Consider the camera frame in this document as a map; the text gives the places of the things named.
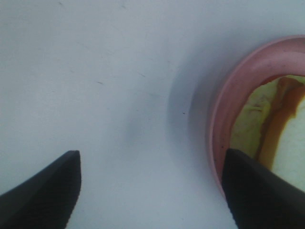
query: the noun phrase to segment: black tip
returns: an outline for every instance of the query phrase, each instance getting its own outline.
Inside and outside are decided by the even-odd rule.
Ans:
[[[227,150],[222,186],[238,228],[305,228],[305,193],[243,152]]]
[[[1,229],[64,229],[81,189],[79,151],[68,151],[0,196]]]

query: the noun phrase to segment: pink rim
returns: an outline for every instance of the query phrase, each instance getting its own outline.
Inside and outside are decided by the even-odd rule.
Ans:
[[[214,100],[215,102],[213,104],[212,111],[210,113],[209,122],[208,122],[208,155],[209,155],[209,160],[210,160],[211,169],[212,169],[214,178],[216,180],[216,183],[217,183],[222,195],[224,195],[224,191],[221,186],[222,167],[220,169],[219,168],[217,169],[215,161],[214,161],[215,152],[214,152],[214,147],[213,147],[213,144],[214,144],[213,135],[214,135],[216,115],[218,112],[219,105],[220,105],[221,101],[223,100],[224,91],[232,83],[232,81],[234,80],[234,77],[236,76],[236,73],[245,65],[245,63],[247,63],[250,59],[252,59],[259,52],[261,52],[262,50],[266,49],[267,47],[277,44],[279,42],[283,42],[283,41],[291,40],[291,39],[298,39],[298,38],[305,38],[305,35],[293,35],[293,36],[283,37],[283,38],[271,41],[271,42],[259,47],[258,49],[254,50],[235,67],[235,69],[227,76],[222,87],[218,90],[217,96],[215,97],[215,100]]]

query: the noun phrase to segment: black object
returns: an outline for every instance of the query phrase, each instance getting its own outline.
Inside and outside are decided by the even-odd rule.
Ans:
[[[245,153],[227,150],[222,186],[239,229],[305,229],[305,193]]]
[[[80,152],[68,151],[0,196],[0,229],[64,229],[80,189]]]

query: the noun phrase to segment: pink container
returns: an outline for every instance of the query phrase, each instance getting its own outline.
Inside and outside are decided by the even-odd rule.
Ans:
[[[248,55],[226,78],[211,110],[208,154],[219,188],[231,128],[251,92],[271,77],[305,75],[305,35],[272,41]]]

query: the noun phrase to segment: brown stain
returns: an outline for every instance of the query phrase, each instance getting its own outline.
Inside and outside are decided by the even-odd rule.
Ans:
[[[290,118],[295,117],[297,107],[305,97],[305,85],[295,79],[283,77],[271,104],[269,116],[261,127],[261,140],[255,158],[271,169],[281,133]]]

